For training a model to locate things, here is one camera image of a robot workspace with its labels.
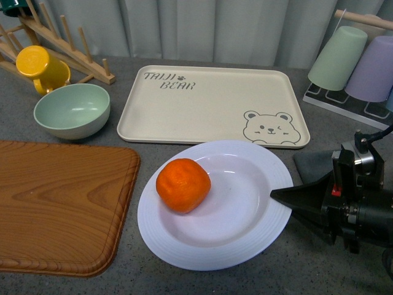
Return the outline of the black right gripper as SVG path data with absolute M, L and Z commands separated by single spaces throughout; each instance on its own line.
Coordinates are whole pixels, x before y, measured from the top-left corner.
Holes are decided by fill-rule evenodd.
M 272 190 L 270 196 L 306 221 L 326 226 L 329 242 L 337 236 L 352 253 L 367 242 L 392 248 L 392 192 L 384 186 L 384 160 L 373 143 L 391 130 L 364 134 L 332 154 L 333 170 L 301 186 Z

